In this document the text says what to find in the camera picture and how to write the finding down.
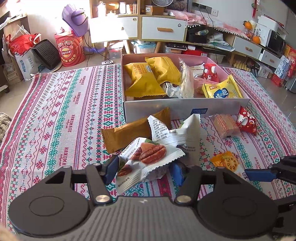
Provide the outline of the orange biscuit snack packet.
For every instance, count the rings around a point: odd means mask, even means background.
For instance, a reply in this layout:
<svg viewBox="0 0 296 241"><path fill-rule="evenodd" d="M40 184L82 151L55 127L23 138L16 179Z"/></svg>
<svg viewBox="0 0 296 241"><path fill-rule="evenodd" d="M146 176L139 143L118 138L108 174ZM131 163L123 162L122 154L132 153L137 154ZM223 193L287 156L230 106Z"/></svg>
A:
<svg viewBox="0 0 296 241"><path fill-rule="evenodd" d="M227 151L217 154L216 156L213 156L210 161L215 167L225 167L245 181L250 182L247 174L245 173L243 165L232 152Z"/></svg>

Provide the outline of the small desk fan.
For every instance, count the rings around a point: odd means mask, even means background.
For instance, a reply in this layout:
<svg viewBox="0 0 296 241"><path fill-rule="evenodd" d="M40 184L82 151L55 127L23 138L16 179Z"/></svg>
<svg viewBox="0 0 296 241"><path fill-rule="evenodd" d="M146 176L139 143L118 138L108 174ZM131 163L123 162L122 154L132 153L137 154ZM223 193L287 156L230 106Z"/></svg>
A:
<svg viewBox="0 0 296 241"><path fill-rule="evenodd" d="M173 3L173 0L152 0L152 3L156 6L168 7Z"/></svg>

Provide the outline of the red storage box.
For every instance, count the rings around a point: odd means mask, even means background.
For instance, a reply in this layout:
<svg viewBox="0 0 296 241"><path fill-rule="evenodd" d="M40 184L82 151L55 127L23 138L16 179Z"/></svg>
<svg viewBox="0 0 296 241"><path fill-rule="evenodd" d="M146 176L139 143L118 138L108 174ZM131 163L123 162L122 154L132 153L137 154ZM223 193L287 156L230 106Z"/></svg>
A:
<svg viewBox="0 0 296 241"><path fill-rule="evenodd" d="M208 56L208 53L203 52L202 50L190 50L190 49L187 49L186 51L182 51L182 54L184 54L184 55L202 56L202 57L207 57Z"/></svg>

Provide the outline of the large yellow snack packet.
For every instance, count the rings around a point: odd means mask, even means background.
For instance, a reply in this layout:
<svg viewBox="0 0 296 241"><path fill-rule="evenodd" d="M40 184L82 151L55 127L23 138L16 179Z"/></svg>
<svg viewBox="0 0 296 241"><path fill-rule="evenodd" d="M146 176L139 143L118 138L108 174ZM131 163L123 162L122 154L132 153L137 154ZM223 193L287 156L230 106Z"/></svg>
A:
<svg viewBox="0 0 296 241"><path fill-rule="evenodd" d="M180 85L181 73L169 57L145 57L145 61L151 67L159 85L165 82Z"/></svg>

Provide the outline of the white pecan snack packet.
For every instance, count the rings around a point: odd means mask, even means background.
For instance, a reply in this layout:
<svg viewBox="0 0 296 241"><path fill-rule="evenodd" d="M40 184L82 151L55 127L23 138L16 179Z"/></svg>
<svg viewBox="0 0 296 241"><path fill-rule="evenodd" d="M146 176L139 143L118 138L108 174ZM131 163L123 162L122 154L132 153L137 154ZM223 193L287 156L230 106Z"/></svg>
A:
<svg viewBox="0 0 296 241"><path fill-rule="evenodd" d="M118 195L147 180L153 171L162 173L158 168L183 156L185 153L180 148L158 144L148 138L136 138L119 154L119 168L115 177Z"/></svg>

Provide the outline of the white pistachio snack packet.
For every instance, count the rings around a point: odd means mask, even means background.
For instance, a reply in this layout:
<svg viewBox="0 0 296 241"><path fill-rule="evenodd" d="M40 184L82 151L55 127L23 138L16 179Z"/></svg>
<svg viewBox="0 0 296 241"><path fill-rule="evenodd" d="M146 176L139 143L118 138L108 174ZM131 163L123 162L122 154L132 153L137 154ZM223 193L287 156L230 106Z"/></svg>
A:
<svg viewBox="0 0 296 241"><path fill-rule="evenodd" d="M169 130L159 119L147 118L152 132L152 140L163 145L178 147L186 154L181 162L186 166L198 166L200 159L200 115L191 114L181 127Z"/></svg>

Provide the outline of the pink wafer packet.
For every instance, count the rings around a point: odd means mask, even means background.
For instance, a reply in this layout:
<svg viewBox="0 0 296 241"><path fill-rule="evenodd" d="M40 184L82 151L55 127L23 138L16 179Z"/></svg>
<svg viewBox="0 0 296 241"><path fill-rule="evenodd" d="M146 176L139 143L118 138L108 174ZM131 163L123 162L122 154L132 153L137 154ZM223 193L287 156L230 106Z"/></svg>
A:
<svg viewBox="0 0 296 241"><path fill-rule="evenodd" d="M200 77L194 78L194 91L196 94L203 94L203 90L202 90L203 84L216 85L218 84L218 82L207 80Z"/></svg>

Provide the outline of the silver truffle chocolate packet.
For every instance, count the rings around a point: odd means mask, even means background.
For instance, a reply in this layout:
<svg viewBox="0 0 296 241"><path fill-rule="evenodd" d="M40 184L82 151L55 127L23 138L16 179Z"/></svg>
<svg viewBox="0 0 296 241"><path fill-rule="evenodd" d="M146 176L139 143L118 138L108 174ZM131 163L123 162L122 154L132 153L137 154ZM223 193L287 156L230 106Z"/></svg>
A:
<svg viewBox="0 0 296 241"><path fill-rule="evenodd" d="M179 86L174 87L173 84L164 82L161 84L161 87L169 98L183 98L181 95L181 88Z"/></svg>

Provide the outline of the black microwave oven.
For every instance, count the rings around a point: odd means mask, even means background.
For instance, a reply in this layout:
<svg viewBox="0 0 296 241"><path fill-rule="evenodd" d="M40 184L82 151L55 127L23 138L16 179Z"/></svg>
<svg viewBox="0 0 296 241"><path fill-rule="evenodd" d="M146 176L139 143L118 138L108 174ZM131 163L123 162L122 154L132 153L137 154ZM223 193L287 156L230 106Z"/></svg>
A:
<svg viewBox="0 0 296 241"><path fill-rule="evenodd" d="M286 41L274 30L269 30L266 48L275 54L282 55L285 51Z"/></svg>

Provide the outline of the purple bag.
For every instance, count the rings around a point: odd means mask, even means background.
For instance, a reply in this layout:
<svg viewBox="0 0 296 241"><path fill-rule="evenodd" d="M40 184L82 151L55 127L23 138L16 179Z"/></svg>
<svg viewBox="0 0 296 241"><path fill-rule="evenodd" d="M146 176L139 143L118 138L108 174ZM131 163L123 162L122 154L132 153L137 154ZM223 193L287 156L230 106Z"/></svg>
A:
<svg viewBox="0 0 296 241"><path fill-rule="evenodd" d="M76 9L68 4L63 8L62 19L78 37L83 37L89 30L88 16L86 16L84 9Z"/></svg>

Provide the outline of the yellow waffle sandwich packet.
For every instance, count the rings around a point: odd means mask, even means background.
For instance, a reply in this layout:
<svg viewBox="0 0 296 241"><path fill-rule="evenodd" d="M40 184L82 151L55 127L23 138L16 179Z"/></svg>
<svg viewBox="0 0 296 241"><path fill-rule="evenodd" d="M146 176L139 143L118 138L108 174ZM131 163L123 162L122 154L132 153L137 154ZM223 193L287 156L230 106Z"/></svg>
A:
<svg viewBox="0 0 296 241"><path fill-rule="evenodd" d="M132 81L131 86L125 91L126 96L141 98L165 95L152 69L146 62L128 63L124 68Z"/></svg>

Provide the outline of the black electric heater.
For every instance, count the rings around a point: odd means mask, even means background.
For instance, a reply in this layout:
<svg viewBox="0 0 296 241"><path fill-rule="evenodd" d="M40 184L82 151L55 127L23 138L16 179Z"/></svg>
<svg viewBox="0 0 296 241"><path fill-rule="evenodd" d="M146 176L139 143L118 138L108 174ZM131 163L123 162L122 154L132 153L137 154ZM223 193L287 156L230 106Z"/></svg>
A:
<svg viewBox="0 0 296 241"><path fill-rule="evenodd" d="M33 54L49 70L54 70L60 63L57 48L47 39L42 40L32 48Z"/></svg>

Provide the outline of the pink cardboard box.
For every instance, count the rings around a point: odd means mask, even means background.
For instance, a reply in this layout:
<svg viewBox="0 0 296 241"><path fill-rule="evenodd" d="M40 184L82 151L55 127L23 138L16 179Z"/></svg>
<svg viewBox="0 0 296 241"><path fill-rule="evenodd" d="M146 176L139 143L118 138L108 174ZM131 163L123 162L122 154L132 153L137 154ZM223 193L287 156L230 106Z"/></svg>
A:
<svg viewBox="0 0 296 241"><path fill-rule="evenodd" d="M168 107L172 120L186 119L193 113L201 114L201 117L207 117L216 113L225 113L236 115L240 107L246 107L250 101L247 93L240 88L242 98L205 98L196 94L194 98L169 98L167 96L147 96L140 99L127 97L126 89L131 86L131 79L128 76L124 66L133 62L144 62L145 57L168 56L176 66L179 66L179 59L183 59L188 66L195 66L202 63L214 63L205 56L178 55L178 54L124 54L121 56L121 86L123 109L125 112L125 121L127 123L145 118L153 113L157 113Z"/></svg>

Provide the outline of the red chips gift bag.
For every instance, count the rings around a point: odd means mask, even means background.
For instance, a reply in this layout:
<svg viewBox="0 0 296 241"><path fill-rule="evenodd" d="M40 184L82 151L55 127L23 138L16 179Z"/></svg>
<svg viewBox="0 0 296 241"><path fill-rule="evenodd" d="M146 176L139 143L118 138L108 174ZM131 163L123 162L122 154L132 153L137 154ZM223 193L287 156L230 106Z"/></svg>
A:
<svg viewBox="0 0 296 241"><path fill-rule="evenodd" d="M62 65L75 66L85 60L83 38L75 35L73 30L54 35Z"/></svg>

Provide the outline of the red snack packet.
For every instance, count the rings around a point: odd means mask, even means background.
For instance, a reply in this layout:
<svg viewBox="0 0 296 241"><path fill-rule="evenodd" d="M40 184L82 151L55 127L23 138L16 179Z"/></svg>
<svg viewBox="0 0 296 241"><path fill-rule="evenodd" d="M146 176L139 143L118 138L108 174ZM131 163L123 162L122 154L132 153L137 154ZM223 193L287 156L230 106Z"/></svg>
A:
<svg viewBox="0 0 296 241"><path fill-rule="evenodd" d="M216 64L205 63L202 78L213 82L219 82L218 74L216 72Z"/></svg>
<svg viewBox="0 0 296 241"><path fill-rule="evenodd" d="M256 118L252 116L243 106L240 107L236 125L239 127L240 131L253 134L257 134L257 122Z"/></svg>

